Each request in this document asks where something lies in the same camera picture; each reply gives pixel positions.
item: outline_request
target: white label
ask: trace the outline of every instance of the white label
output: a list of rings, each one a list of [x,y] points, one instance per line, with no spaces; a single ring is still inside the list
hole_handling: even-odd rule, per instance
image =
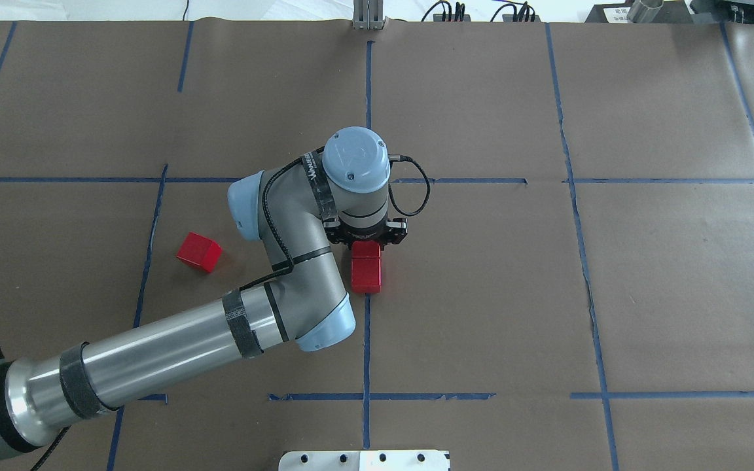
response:
[[[616,7],[613,9],[604,9],[604,16],[607,23],[630,23],[628,12],[630,7]]]

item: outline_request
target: white bracket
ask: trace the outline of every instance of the white bracket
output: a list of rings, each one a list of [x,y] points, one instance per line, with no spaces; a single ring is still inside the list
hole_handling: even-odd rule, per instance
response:
[[[290,452],[278,471],[450,471],[450,452],[439,450],[364,450]]]
[[[383,29],[383,0],[353,0],[354,29]]]

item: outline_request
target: robotic arm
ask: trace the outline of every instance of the robotic arm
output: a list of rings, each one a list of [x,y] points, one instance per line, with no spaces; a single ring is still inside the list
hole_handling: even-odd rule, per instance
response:
[[[329,242],[400,243],[389,220],[389,154],[365,128],[344,128],[281,169],[228,189],[240,233],[264,242],[273,272],[218,299],[48,360],[6,363],[0,350],[0,459],[239,358],[295,340],[317,351],[355,321]]]

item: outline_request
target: metal cylinder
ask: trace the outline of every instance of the metal cylinder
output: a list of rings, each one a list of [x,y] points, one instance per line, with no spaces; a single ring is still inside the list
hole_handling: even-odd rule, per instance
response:
[[[219,300],[83,349],[89,382],[110,408],[239,358]]]
[[[634,23],[650,23],[659,13],[664,0],[636,0],[630,7],[628,19]]]

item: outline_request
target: red block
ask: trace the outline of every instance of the red block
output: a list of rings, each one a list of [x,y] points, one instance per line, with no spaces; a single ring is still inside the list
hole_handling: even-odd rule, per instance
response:
[[[176,257],[188,266],[212,272],[217,265],[222,248],[212,239],[189,232]]]
[[[351,290],[361,294],[380,292],[382,260],[380,244],[374,241],[354,242],[351,247]]]

